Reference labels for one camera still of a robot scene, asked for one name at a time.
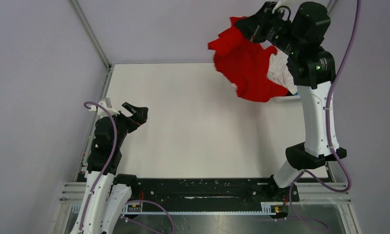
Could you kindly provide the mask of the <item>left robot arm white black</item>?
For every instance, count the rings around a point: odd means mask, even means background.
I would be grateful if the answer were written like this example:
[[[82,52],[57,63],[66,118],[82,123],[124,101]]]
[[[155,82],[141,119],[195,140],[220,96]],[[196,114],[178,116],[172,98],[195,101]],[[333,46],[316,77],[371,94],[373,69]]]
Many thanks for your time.
[[[136,199],[140,189],[135,175],[117,173],[120,148],[128,134],[146,123],[149,109],[125,102],[122,107],[130,113],[126,116],[112,108],[108,98],[87,101],[84,107],[99,119],[87,158],[86,188],[71,233],[111,234],[124,205]]]

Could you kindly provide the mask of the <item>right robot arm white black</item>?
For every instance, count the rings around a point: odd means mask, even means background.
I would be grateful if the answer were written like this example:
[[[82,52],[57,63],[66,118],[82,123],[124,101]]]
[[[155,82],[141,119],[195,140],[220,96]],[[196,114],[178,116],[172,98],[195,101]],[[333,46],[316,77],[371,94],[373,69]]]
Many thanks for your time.
[[[286,162],[271,176],[268,194],[275,201],[284,198],[287,187],[306,170],[347,155],[335,137],[335,61],[321,45],[331,23],[328,11],[320,3],[307,1],[300,4],[293,20],[285,20],[279,8],[276,2],[268,1],[257,13],[235,23],[251,42],[268,41],[287,55],[287,68],[301,98],[305,141],[286,149]]]

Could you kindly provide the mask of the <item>red t shirt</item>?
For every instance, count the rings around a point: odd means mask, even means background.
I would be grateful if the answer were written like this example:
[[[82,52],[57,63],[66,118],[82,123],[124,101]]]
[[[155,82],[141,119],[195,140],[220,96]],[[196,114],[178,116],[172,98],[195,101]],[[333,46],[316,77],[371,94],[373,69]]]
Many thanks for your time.
[[[208,43],[214,51],[215,69],[235,86],[238,97],[267,102],[274,97],[285,97],[286,87],[268,78],[271,55],[277,55],[277,48],[263,48],[245,38],[235,27],[235,23],[246,17],[230,17],[231,26],[218,34],[218,38]]]

